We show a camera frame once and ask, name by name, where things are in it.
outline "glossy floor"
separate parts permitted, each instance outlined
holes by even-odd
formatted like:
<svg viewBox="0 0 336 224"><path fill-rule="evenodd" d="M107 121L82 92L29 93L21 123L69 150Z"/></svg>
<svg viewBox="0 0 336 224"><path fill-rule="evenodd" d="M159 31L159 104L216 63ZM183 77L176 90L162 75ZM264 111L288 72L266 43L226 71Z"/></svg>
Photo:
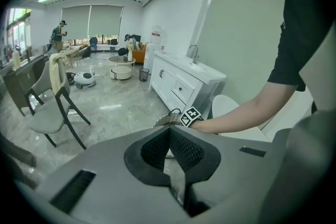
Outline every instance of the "glossy floor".
<svg viewBox="0 0 336 224"><path fill-rule="evenodd" d="M89 89L71 86L70 97L79 110L88 118L88 126L73 110L69 119L73 128L86 147L100 141L126 135L153 126L156 120L168 113L168 108L155 93L149 91L149 80L139 81L141 65L135 65L134 75L128 80L112 80L109 76L110 63L107 60L116 56L113 52L98 52L91 58L73 63L70 72L94 73L96 85ZM30 113L23 117L6 93L0 104L0 132L17 146L32 152L37 158L35 168L18 162L24 173L39 184L57 167L69 161L83 149L70 133L67 126L60 132L50 135L57 147L54 148L44 137L30 130L27 121Z"/></svg>

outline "sleeve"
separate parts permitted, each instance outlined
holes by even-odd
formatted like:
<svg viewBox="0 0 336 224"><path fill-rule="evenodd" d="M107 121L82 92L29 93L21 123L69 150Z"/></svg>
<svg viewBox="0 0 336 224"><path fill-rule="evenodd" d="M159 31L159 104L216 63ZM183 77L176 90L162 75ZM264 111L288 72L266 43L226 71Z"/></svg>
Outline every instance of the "sleeve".
<svg viewBox="0 0 336 224"><path fill-rule="evenodd" d="M60 30L59 30L59 26L57 26L57 27L55 28L55 33L56 33L56 35L59 34L59 33L61 33Z"/></svg>
<svg viewBox="0 0 336 224"><path fill-rule="evenodd" d="M299 75L299 70L291 52L286 48L286 44L284 44L285 42L285 40L280 39L278 57L275 60L274 68L267 81L285 85L297 85L298 91L304 91L305 84Z"/></svg>

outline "bottle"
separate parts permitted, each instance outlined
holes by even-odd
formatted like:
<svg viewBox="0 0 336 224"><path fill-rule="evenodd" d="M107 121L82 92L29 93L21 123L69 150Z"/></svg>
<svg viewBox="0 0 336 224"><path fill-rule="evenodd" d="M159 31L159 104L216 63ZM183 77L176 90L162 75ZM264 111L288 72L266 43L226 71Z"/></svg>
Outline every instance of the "bottle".
<svg viewBox="0 0 336 224"><path fill-rule="evenodd" d="M18 69L21 66L20 54L16 49L14 49L13 52L13 62L16 69Z"/></svg>

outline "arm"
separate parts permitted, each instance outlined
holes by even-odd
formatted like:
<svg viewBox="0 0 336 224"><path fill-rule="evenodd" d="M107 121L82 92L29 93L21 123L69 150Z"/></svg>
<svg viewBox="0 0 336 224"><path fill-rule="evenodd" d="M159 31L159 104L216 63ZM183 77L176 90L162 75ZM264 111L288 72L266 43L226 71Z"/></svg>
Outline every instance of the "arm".
<svg viewBox="0 0 336 224"><path fill-rule="evenodd" d="M252 100L218 118L197 121L191 128L205 133L231 133L256 127L278 113L296 88L293 85L267 82Z"/></svg>

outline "white countertop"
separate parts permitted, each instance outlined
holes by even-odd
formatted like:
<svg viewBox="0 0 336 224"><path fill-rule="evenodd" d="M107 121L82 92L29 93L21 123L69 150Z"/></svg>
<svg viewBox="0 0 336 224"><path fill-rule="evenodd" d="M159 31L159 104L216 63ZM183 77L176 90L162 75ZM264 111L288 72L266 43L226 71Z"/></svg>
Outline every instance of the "white countertop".
<svg viewBox="0 0 336 224"><path fill-rule="evenodd" d="M226 79L225 74L206 66L201 62L194 64L192 63L193 59L187 56L178 56L157 50L154 51L154 54L193 75L205 84L217 83L225 81Z"/></svg>

